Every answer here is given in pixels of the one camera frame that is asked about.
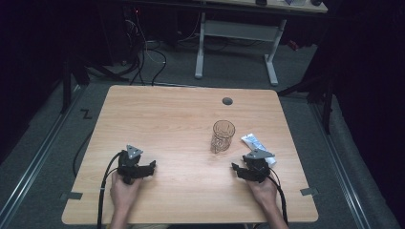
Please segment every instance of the floor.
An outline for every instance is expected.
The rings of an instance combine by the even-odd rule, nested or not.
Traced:
[[[190,40],[177,48],[160,42],[148,44],[141,78],[156,86],[221,87],[269,89],[277,92],[300,82],[316,47],[293,51],[281,46],[274,58],[279,85],[269,84],[263,57],[266,44],[243,40],[207,43],[203,79],[194,78],[196,42]],[[241,52],[241,47],[248,49]],[[162,64],[164,54],[166,64]],[[109,67],[119,72],[127,68]],[[115,82],[90,70],[87,87],[73,86],[70,110],[60,114],[62,87],[50,96],[30,123],[20,142],[0,166],[0,228],[93,228],[93,225],[66,225],[61,215],[64,194],[75,182],[74,171],[85,153],[105,95]],[[131,81],[137,71],[126,74]],[[141,85],[138,76],[134,85]],[[306,94],[280,97],[288,126],[303,164],[309,187],[318,209],[316,222],[292,222],[290,228],[399,228],[379,194],[361,156],[352,142],[338,102],[333,100],[330,135],[320,125],[322,104],[308,104]]]

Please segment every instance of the wooden table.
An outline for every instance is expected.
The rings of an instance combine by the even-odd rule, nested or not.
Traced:
[[[224,97],[233,104],[224,105]],[[236,127],[229,149],[210,152],[212,127],[226,119]],[[241,136],[253,133],[276,155],[289,221],[318,218],[277,93],[270,90],[113,86],[62,216],[67,224],[96,224],[99,187],[111,158],[131,144],[144,151],[139,165],[157,161],[140,187],[131,223],[250,223],[266,221],[231,162],[250,152]],[[103,223],[113,214],[108,178]]]

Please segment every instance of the wrist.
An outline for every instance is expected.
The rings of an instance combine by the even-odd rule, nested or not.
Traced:
[[[114,210],[113,219],[111,220],[110,229],[126,228],[128,215],[129,209],[116,208]]]

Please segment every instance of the black tape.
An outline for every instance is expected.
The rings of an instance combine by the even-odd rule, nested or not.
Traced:
[[[316,188],[301,189],[300,191],[303,196],[307,195],[316,196],[319,194],[318,189]]]
[[[74,192],[71,192],[69,194],[63,193],[62,195],[60,195],[60,200],[81,199],[82,196],[83,196],[82,193],[74,193]]]

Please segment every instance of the gray carpet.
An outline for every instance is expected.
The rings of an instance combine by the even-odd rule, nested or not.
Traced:
[[[255,49],[264,50],[261,44]],[[303,48],[297,52],[281,46],[276,53],[274,66],[279,77],[279,86],[272,87],[266,75],[266,67],[261,55],[254,55],[249,50],[239,52],[240,46],[228,45],[225,49],[214,51],[221,44],[207,47],[203,79],[195,79],[196,47],[178,46],[173,49],[164,45],[157,48],[167,58],[167,65],[157,77],[160,83],[191,85],[199,87],[271,89],[281,91],[301,80],[315,47]],[[142,78],[150,82],[162,66],[162,57],[156,52],[149,52],[145,57]],[[114,71],[125,67],[115,66]],[[126,75],[132,78],[135,73]],[[66,200],[61,200],[63,193],[71,191],[75,182],[73,161],[75,154],[86,136],[96,125],[96,120],[106,93],[111,85],[122,84],[105,78],[92,76],[91,84],[72,107],[65,124],[54,139],[39,174],[29,192],[13,215],[8,228],[95,228],[94,226],[64,225],[61,216]],[[1,189],[0,206],[5,206],[19,179],[29,167],[47,132],[56,122],[61,109],[61,87],[58,87],[48,102],[33,118],[29,130],[14,148],[11,155],[0,167]],[[291,223],[290,228],[357,228],[356,221],[346,201],[344,192],[333,169],[330,148],[319,128],[317,118],[311,111],[311,105],[304,94],[281,97],[288,126],[296,144],[299,157],[305,170],[309,187],[316,188],[319,194],[314,201],[319,213],[319,220],[314,223]],[[83,118],[82,109],[89,110],[91,119]],[[363,203],[370,228],[399,228],[384,199],[379,194],[373,179],[358,155],[352,143],[350,133],[339,113],[337,102],[333,101],[331,116],[331,138],[336,146],[351,181]],[[86,149],[86,144],[79,153],[76,168]]]

